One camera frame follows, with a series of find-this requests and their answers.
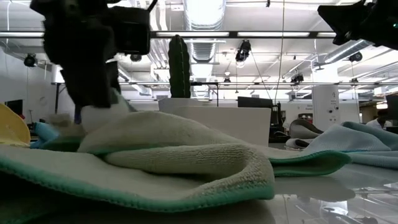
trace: computer monitor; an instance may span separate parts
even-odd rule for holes
[[[24,113],[24,110],[23,110],[24,101],[23,100],[7,101],[7,102],[5,102],[5,105],[8,106],[14,113],[16,113],[18,115],[22,115]]]
[[[272,106],[273,106],[272,100],[270,99],[243,97],[243,96],[238,97],[238,107],[272,109]]]
[[[386,96],[389,119],[398,120],[398,95]]]
[[[273,110],[273,103],[270,99],[238,96],[238,107],[241,108],[270,108],[271,124],[278,124],[278,112]]]

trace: white planter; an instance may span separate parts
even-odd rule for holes
[[[271,121],[269,108],[184,106],[174,111],[174,114],[248,143],[268,146]]]
[[[174,114],[182,106],[203,106],[203,103],[188,98],[166,98],[159,101],[159,111],[163,113]]]

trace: spotlight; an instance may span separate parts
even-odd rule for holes
[[[37,66],[36,54],[27,54],[24,60],[24,65],[30,68],[36,67]]]
[[[142,59],[141,55],[130,55],[130,60],[132,62],[139,62],[139,61],[141,61],[141,59]]]
[[[241,46],[236,53],[235,60],[237,63],[244,62],[249,57],[249,52],[251,51],[251,44],[248,40],[243,40]]]
[[[363,56],[361,54],[361,52],[357,52],[351,56],[349,56],[348,60],[350,62],[360,62],[362,60]]]
[[[298,74],[298,75],[294,75],[294,76],[292,77],[292,81],[290,81],[290,82],[291,82],[291,83],[298,84],[298,83],[300,83],[300,82],[302,82],[302,81],[304,81],[303,74]]]

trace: light blue cloth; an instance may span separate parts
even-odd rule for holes
[[[363,124],[344,122],[326,130],[305,152],[346,152],[354,163],[398,169],[398,134]]]
[[[38,135],[39,140],[30,144],[31,149],[40,149],[46,142],[52,141],[60,135],[51,125],[41,122],[34,123],[33,130]]]

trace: white table surface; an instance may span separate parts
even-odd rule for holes
[[[273,200],[194,212],[167,214],[119,207],[101,211],[87,208],[32,223],[398,223],[398,171],[350,164],[324,177],[278,178],[275,191]],[[363,217],[374,219],[362,222]]]

